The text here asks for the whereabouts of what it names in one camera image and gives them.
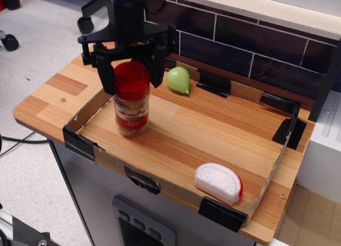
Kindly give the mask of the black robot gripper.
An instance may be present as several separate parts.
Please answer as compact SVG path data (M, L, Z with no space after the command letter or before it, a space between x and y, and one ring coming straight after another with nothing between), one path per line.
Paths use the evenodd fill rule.
M97 67L107 94L115 95L114 69L111 62L134 56L146 56L145 62L154 88L162 84L166 58L175 51L172 24L152 24L144 21L145 11L160 13L166 2L150 11L144 0L105 0L109 24L102 30L82 35L83 64Z

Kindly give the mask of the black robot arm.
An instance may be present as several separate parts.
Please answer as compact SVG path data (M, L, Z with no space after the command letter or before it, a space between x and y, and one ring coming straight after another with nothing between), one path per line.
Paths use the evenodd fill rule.
M166 6L150 11L145 0L105 0L108 25L97 32L82 35L83 64L98 71L107 94L115 94L112 61L133 59L142 62L150 73L154 87L163 79L167 57L175 51L173 24L153 24L144 20L145 12L160 13Z

